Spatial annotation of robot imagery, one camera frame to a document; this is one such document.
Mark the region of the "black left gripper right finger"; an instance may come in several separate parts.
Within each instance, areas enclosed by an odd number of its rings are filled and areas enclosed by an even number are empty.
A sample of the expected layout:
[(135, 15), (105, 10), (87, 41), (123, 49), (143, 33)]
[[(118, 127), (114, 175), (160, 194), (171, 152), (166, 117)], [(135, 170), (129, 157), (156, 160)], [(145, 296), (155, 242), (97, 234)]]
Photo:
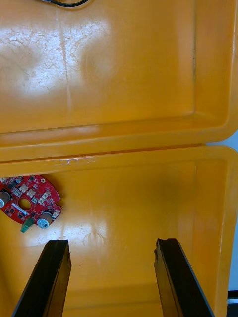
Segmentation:
[(177, 239), (158, 239), (154, 268), (165, 317), (213, 317), (214, 313)]

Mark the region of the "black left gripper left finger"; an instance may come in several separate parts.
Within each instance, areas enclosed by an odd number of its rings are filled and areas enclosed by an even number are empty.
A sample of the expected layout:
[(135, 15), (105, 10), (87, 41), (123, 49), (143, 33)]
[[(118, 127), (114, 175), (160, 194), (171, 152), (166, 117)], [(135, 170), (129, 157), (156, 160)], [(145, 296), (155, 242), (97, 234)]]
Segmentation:
[(61, 317), (71, 272), (69, 243), (50, 240), (34, 267), (14, 317)]

